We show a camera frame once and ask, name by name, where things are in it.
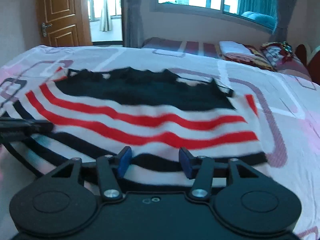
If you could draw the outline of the red black white striped sweater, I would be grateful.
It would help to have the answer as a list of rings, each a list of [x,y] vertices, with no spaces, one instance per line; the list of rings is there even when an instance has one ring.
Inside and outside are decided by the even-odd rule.
[[[2,102],[1,116],[53,124],[45,135],[5,145],[38,176],[69,159],[88,163],[125,146],[131,147],[132,163],[122,183],[134,189],[189,187],[178,161],[180,148],[222,163],[267,161],[253,95],[167,69],[59,69],[15,102]]]

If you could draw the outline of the pink white patterned bedspread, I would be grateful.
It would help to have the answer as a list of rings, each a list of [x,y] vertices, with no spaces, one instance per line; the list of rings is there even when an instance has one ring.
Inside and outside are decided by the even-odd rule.
[[[214,178],[209,200],[188,197],[194,181],[183,170],[190,186],[178,190],[125,187],[123,177],[123,197],[103,200],[94,172],[82,170],[96,200],[53,200],[51,175],[71,159],[38,176],[1,144],[1,239],[319,239],[319,86],[311,81],[160,49],[37,46],[1,68],[1,103],[59,69],[128,67],[214,79],[253,95],[267,161],[249,166],[261,176],[231,185]]]

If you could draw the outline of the brown wooden door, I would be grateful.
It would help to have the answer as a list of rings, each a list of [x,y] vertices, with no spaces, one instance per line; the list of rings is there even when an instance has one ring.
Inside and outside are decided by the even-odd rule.
[[[92,45],[87,0],[37,0],[37,16],[44,45]]]

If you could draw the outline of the red yellow folded blanket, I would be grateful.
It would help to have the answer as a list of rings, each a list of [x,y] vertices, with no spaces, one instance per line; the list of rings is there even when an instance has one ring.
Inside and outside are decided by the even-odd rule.
[[[243,44],[243,45],[254,54],[253,57],[251,57],[251,56],[224,56],[221,53],[222,58],[226,61],[233,61],[236,63],[242,63],[242,64],[246,64],[248,66],[257,67],[257,68],[260,68],[263,70],[269,70],[272,72],[275,71],[275,69],[272,67],[272,65],[270,64],[270,62],[268,61],[268,59],[264,56],[264,54],[262,52],[260,52],[259,50],[257,50],[253,46],[245,45],[245,44]]]

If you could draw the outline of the folded white towel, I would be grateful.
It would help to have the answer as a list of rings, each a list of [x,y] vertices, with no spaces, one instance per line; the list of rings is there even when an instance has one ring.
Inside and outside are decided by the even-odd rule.
[[[221,53],[224,56],[254,56],[248,48],[240,43],[233,41],[220,41],[219,46]]]

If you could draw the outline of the patterned red white pillow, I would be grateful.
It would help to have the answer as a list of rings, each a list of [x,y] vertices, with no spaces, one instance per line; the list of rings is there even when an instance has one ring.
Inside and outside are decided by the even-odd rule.
[[[260,51],[276,72],[311,81],[309,72],[287,42],[264,43]]]

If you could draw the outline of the white sheer balcony curtain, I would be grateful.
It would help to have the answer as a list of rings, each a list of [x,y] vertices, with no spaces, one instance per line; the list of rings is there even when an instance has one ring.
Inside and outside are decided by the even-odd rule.
[[[108,11],[108,0],[103,0],[100,16],[100,31],[108,32],[112,30],[111,16]]]

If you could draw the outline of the red heart-shaped headboard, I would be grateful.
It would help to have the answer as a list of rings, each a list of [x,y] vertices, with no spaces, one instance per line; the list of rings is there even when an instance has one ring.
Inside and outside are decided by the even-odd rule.
[[[319,48],[320,46],[317,46],[313,51],[311,51],[308,45],[300,44],[295,50],[296,56],[306,67],[312,81],[318,85],[320,85]]]

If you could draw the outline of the grey curtain left of window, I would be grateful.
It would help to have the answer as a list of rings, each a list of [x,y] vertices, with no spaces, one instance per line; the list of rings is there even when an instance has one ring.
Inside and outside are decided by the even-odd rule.
[[[125,47],[140,48],[144,41],[141,4],[142,0],[121,0],[123,45]]]

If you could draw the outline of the grey curtain of window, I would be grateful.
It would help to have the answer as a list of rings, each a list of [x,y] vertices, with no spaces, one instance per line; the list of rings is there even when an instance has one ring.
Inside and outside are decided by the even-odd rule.
[[[121,0],[123,45],[125,47],[140,48],[144,41],[141,4],[142,0]]]
[[[297,0],[277,0],[277,20],[270,42],[284,42]]]

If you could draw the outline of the grey curtain right of window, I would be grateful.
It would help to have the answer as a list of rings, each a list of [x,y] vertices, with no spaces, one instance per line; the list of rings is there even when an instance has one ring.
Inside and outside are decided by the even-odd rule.
[[[277,0],[277,20],[270,42],[284,42],[297,0]]]

